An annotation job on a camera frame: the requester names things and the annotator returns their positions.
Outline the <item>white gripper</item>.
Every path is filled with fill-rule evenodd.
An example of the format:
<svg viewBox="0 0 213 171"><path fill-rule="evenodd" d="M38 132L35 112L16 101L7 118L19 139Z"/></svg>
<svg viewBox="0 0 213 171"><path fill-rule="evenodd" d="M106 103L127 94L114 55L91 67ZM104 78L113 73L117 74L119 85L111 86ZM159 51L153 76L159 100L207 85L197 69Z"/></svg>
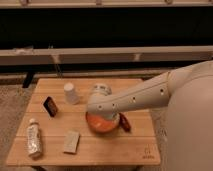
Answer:
<svg viewBox="0 0 213 171"><path fill-rule="evenodd" d="M87 112L105 120L113 120L119 113L118 101L119 94L113 94L109 85L96 83L87 101Z"/></svg>

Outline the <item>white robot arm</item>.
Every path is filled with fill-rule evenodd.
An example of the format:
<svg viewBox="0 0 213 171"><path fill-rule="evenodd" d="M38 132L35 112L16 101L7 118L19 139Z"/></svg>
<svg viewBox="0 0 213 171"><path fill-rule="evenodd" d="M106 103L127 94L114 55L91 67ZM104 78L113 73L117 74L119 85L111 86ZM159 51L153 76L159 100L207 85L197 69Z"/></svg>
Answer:
<svg viewBox="0 0 213 171"><path fill-rule="evenodd" d="M167 108L165 171L213 171L213 60L170 70L118 93L97 84L87 111Z"/></svg>

